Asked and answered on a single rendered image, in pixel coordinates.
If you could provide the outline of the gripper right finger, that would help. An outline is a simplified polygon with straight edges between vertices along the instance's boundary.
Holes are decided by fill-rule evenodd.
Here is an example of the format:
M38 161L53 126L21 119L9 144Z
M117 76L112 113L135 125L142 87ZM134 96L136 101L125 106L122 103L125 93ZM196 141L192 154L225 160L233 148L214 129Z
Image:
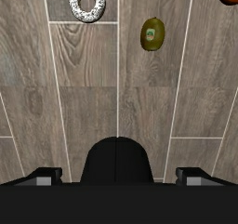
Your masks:
M224 186L222 180L212 178L199 167L177 167L176 184L179 186Z

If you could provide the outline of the white speckled doughnut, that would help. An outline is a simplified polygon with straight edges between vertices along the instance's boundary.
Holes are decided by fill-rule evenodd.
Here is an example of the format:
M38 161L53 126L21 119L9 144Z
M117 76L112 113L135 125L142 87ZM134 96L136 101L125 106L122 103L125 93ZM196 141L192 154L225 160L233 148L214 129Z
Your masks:
M93 23L98 21L106 8L106 0L94 0L95 5L89 11L85 11L80 6L81 0L69 0L70 10L73 15L83 23Z

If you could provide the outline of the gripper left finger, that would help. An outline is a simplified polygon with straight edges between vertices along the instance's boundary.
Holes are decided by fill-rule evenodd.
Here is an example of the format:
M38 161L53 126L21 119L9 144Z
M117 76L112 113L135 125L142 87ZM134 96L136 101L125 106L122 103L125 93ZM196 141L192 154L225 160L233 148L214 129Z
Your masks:
M61 167L39 167L29 176L19 178L15 186L55 186L62 183Z

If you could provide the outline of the green-brown kiwi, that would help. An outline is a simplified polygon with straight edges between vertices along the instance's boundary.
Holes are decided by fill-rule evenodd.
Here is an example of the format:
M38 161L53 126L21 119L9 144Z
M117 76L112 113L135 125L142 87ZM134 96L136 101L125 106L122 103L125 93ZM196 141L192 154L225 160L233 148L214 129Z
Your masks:
M165 40L165 25L156 17L146 20L140 32L140 44L146 51L158 50Z

